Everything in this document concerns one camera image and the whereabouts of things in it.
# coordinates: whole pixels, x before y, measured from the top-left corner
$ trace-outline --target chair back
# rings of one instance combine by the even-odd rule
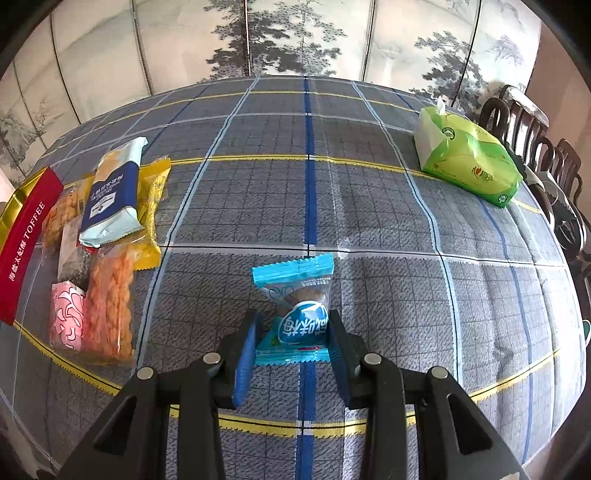
[[[583,183],[581,182],[581,177],[579,176],[581,157],[579,157],[573,146],[565,138],[558,142],[558,145],[556,145],[556,150],[558,151],[559,156],[562,156],[563,165],[558,168],[556,172],[553,172],[553,177],[567,197],[570,197],[574,180],[577,179],[578,185],[574,195],[578,200],[581,190],[583,189]]]
[[[497,97],[490,97],[480,110],[478,125],[502,142],[509,127],[509,107]]]
[[[538,149],[541,143],[545,143],[543,139],[548,131],[548,117],[524,93],[511,85],[501,89],[499,98],[509,107],[509,122],[503,140],[529,168],[536,171],[540,159]]]

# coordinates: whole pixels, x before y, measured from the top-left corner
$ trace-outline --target wooden chair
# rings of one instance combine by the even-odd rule
[[[509,107],[497,97],[490,97],[480,110],[478,125],[502,142],[509,127]]]
[[[545,137],[549,125],[548,117],[524,93],[511,85],[505,85],[501,89],[499,98],[509,108],[509,122],[503,140],[523,158],[532,171],[538,170],[540,144],[548,146]]]
[[[529,99],[527,99],[527,97],[525,97],[525,95],[523,95],[518,90],[517,90],[517,92],[519,94],[521,94],[524,98],[526,98],[526,100],[529,100]],[[491,135],[496,137],[496,139],[498,139],[505,146],[505,148],[507,148],[507,150],[511,150],[513,153],[516,153],[523,160],[526,152],[523,152],[523,151],[521,153],[515,152],[515,145],[517,145],[517,138],[512,139],[512,140],[514,140],[512,143],[507,141],[507,133],[508,133],[508,129],[509,129],[510,119],[511,119],[511,111],[509,110],[509,106],[507,105],[507,103],[504,100],[501,100],[500,98],[490,97],[485,102],[485,104],[482,106],[482,110],[480,111],[480,117],[478,119],[478,125],[480,127],[484,128],[485,130],[487,130]],[[550,140],[548,140],[539,131],[536,131],[536,135],[537,135],[537,138],[535,139],[535,142],[537,142],[537,143],[535,144],[536,146],[534,148],[534,153],[537,152],[537,148],[538,148],[539,144],[545,144],[547,149],[546,149],[546,152],[544,153],[544,159],[545,159],[546,163],[554,164],[555,153],[554,153],[554,146],[552,145],[552,142],[550,142]],[[531,168],[531,163],[532,162],[530,161],[529,163],[525,163],[525,164]],[[542,211],[544,212],[544,215],[546,216],[546,219],[548,220],[548,222],[550,224],[550,228],[552,230],[554,230],[554,213],[552,211],[552,205],[550,205],[550,201],[548,200],[548,196],[545,194],[544,190],[538,184],[530,183],[527,181],[527,179],[526,179],[526,182],[528,183],[528,188],[530,189],[531,193],[533,194],[533,196],[535,197],[537,202],[540,204],[540,207],[542,208]]]
[[[556,237],[563,247],[564,256],[569,263],[576,261],[591,262],[591,254],[584,251],[587,232],[591,232],[591,223],[577,206],[579,196],[583,190],[583,182],[579,175],[581,159],[568,140],[564,138],[556,145],[556,156],[557,166],[551,172],[556,183],[567,196],[569,205],[576,217],[576,220],[571,220],[562,226],[557,226]],[[571,200],[570,194],[572,193],[575,179],[578,184]]]
[[[581,158],[579,157],[578,153],[575,152],[573,146],[565,138],[558,142],[556,148],[562,153],[563,163],[556,170],[555,174],[553,172],[553,176],[556,179],[558,186],[569,198],[573,189],[573,183],[575,179],[577,180],[577,189],[573,196],[574,204],[577,205],[579,195],[581,195],[581,191],[583,190],[583,182],[579,175],[579,169],[581,168]]]

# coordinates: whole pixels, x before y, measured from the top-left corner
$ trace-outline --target plaid tablecloth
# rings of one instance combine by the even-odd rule
[[[163,261],[135,282],[140,365],[187,365],[249,307],[268,327],[275,307],[251,268],[334,252],[331,304],[345,327],[401,367],[446,367],[526,462],[584,386],[576,295],[525,186],[498,209],[420,172],[411,131],[431,104],[334,79],[204,83],[81,125],[37,168],[74,181],[139,135],[150,142],[142,163],[173,159],[157,212]],[[57,468],[131,372],[50,356],[55,265],[40,253],[20,298],[23,328],[0,330],[0,387],[39,456]],[[358,476],[366,412],[344,407],[330,364],[257,367],[246,404],[220,416],[230,479]],[[176,431],[171,418],[169,478]],[[416,441],[410,416],[410,478]]]

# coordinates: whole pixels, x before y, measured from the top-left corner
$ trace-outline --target metal screw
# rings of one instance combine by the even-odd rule
[[[443,380],[444,378],[447,378],[447,370],[443,367],[433,367],[431,369],[431,375],[439,380]]]
[[[365,363],[368,365],[379,365],[382,363],[382,357],[377,353],[366,353],[363,360],[365,360]]]
[[[203,355],[203,361],[208,365],[216,365],[221,359],[222,356],[217,352],[209,352]]]
[[[147,380],[149,378],[152,378],[152,376],[154,375],[154,370],[152,370],[150,367],[142,367],[138,370],[137,376],[140,380]]]

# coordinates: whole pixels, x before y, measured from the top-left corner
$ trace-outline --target snack pile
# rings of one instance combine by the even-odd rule
[[[160,158],[140,168],[144,145],[140,137],[107,153],[94,175],[65,192],[43,225],[43,260],[58,259],[50,343],[93,364],[133,363],[134,271],[160,264],[154,217],[171,163]],[[119,195],[125,198],[119,201]],[[108,218],[96,213],[110,207]],[[88,223],[91,217],[96,221]]]

